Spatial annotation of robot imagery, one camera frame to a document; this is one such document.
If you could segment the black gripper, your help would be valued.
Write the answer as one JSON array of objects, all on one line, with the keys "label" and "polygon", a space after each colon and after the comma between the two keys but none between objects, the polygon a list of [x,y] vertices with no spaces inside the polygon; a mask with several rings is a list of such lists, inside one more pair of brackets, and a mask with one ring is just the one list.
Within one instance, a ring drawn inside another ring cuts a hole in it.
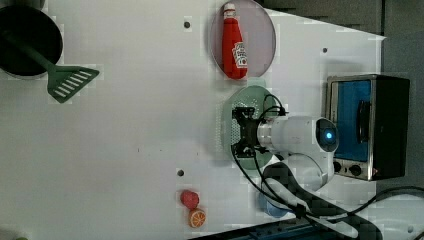
[{"label": "black gripper", "polygon": [[239,125],[240,140],[231,145],[231,150],[238,158],[253,158],[255,148],[259,145],[257,138],[259,120],[254,118],[254,113],[254,107],[236,107],[232,110],[232,118]]}]

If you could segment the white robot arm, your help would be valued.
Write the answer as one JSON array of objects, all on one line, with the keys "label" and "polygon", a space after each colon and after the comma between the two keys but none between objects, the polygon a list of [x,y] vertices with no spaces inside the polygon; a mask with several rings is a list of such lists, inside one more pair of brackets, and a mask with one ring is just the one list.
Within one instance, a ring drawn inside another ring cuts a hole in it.
[{"label": "white robot arm", "polygon": [[278,106],[260,115],[253,107],[237,107],[231,116],[240,127],[240,140],[230,151],[236,162],[246,158],[253,161],[259,175],[253,186],[267,200],[340,237],[383,240],[375,223],[315,194],[334,176],[333,156],[339,136],[331,121],[289,117]]}]

